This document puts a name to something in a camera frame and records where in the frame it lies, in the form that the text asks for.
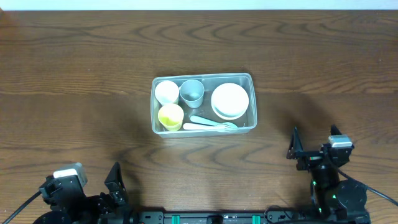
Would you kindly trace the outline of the yellow plastic cup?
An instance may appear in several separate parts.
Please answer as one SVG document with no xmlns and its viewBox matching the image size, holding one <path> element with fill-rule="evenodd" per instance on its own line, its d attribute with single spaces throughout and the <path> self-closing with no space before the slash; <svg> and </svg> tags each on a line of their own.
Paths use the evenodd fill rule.
<svg viewBox="0 0 398 224">
<path fill-rule="evenodd" d="M 182 127 L 183 118 L 183 109 L 173 103 L 162 106 L 158 112 L 160 123 L 169 131 L 178 131 Z"/>
</svg>

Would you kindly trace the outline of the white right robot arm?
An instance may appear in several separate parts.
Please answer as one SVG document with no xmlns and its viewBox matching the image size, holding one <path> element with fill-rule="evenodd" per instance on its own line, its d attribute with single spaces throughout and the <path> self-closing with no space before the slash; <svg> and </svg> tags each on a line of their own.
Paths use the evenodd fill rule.
<svg viewBox="0 0 398 224">
<path fill-rule="evenodd" d="M 339 168 L 349 162 L 354 149 L 352 140 L 335 126 L 330 128 L 328 142 L 317 151 L 306 151 L 297 128 L 293 129 L 286 158 L 297 161 L 297 170 L 312 175 L 312 203 L 315 218 L 340 223 L 370 223 L 365 208 L 366 189 L 360 183 L 339 178 Z"/>
</svg>

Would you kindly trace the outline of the pink plastic fork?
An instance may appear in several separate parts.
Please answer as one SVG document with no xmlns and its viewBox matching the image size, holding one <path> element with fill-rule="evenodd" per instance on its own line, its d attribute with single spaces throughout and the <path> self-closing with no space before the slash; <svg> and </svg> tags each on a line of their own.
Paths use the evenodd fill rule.
<svg viewBox="0 0 398 224">
<path fill-rule="evenodd" d="M 204 124 L 196 123 L 185 123 L 183 124 L 184 130 L 217 130 L 217 129 L 230 129 L 231 127 L 225 124 L 217 124 L 216 126 L 209 126 Z"/>
</svg>

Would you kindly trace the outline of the yellow plastic bowl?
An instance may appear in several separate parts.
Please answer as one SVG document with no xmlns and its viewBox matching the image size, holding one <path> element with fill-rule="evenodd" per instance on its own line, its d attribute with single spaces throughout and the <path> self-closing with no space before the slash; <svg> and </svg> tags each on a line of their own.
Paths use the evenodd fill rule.
<svg viewBox="0 0 398 224">
<path fill-rule="evenodd" d="M 220 117 L 221 119 L 224 119 L 224 120 L 228 120 L 228 121 L 236 120 L 236 119 L 242 117 L 246 113 L 245 111 L 243 111 L 242 113 L 240 113 L 238 115 L 227 115 L 227 114 L 223 114 L 222 112 L 220 112 L 217 108 L 213 108 L 213 111 L 218 117 Z"/>
</svg>

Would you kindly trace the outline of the cream plastic cup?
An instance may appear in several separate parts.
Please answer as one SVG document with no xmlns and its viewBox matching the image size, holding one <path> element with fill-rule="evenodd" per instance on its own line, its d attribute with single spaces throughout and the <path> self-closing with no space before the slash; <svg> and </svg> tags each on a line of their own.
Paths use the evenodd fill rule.
<svg viewBox="0 0 398 224">
<path fill-rule="evenodd" d="M 162 81 L 155 88 L 155 97 L 162 106 L 171 103 L 178 104 L 179 96 L 179 87 L 172 81 Z"/>
</svg>

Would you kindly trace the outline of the clear plastic container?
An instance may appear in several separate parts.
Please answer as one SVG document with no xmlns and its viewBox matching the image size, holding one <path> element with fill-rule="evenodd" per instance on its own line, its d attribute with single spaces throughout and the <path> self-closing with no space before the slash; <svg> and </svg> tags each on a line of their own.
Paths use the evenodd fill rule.
<svg viewBox="0 0 398 224">
<path fill-rule="evenodd" d="M 178 131 L 167 130 L 158 119 L 158 112 L 161 108 L 161 104 L 155 97 L 155 88 L 162 81 L 172 81 L 178 86 L 181 86 L 183 82 L 187 80 L 198 80 L 202 82 L 205 87 L 205 94 L 202 105 L 196 109 L 187 106 L 182 99 L 179 100 L 178 105 L 181 106 L 184 111 L 183 123 L 189 123 L 190 117 L 193 115 L 210 119 L 218 123 L 224 123 L 225 120 L 217 116 L 211 108 L 211 94 L 219 85 L 222 85 L 224 83 L 235 83 L 245 89 L 249 98 L 248 109 L 246 110 L 246 112 L 240 118 L 231 121 L 237 127 L 230 130 L 185 130 L 183 128 L 180 128 Z M 250 132 L 250 130 L 254 129 L 257 126 L 256 94 L 252 77 L 249 73 L 213 73 L 157 77 L 152 81 L 150 96 L 150 114 L 152 130 L 154 133 L 158 134 L 162 138 L 185 138 L 248 133 Z"/>
</svg>

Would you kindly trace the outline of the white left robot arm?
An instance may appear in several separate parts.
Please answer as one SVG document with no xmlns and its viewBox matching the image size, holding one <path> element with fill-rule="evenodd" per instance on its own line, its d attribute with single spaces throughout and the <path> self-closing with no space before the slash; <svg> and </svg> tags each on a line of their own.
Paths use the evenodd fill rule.
<svg viewBox="0 0 398 224">
<path fill-rule="evenodd" d="M 109 192 L 87 196 L 83 165 L 79 162 L 56 170 L 39 187 L 44 202 L 51 211 L 36 223 L 138 223 L 138 214 L 130 207 L 121 175 L 121 166 L 115 162 L 104 184 Z"/>
</svg>

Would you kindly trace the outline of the mint green plastic spoon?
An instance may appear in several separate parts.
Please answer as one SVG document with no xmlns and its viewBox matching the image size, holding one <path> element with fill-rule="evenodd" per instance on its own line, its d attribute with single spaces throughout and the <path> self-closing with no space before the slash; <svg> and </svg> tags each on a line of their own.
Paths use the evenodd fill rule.
<svg viewBox="0 0 398 224">
<path fill-rule="evenodd" d="M 206 119 L 200 116 L 196 116 L 196 115 L 192 115 L 190 117 L 190 121 L 194 122 L 194 123 L 198 123 L 198 124 L 204 124 L 204 125 L 208 125 L 208 126 L 217 126 L 219 124 L 223 124 L 225 126 L 229 126 L 230 128 L 237 128 L 237 126 L 233 123 L 230 122 L 224 122 L 224 123 L 219 123 L 210 119 Z"/>
</svg>

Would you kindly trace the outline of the grey plastic cup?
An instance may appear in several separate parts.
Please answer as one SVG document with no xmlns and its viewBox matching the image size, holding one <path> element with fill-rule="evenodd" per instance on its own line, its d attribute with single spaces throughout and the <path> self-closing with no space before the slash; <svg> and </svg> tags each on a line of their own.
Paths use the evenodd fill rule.
<svg viewBox="0 0 398 224">
<path fill-rule="evenodd" d="M 187 80 L 180 87 L 180 96 L 190 108 L 199 108 L 203 103 L 205 88 L 198 80 Z"/>
</svg>

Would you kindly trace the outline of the white plastic bowl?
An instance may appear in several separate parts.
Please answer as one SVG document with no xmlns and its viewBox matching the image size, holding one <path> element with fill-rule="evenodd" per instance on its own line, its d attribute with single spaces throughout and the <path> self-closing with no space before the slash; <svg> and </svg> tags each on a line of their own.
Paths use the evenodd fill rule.
<svg viewBox="0 0 398 224">
<path fill-rule="evenodd" d="M 224 83 L 215 88 L 211 95 L 211 107 L 227 115 L 238 115 L 249 106 L 246 90 L 235 83 Z"/>
</svg>

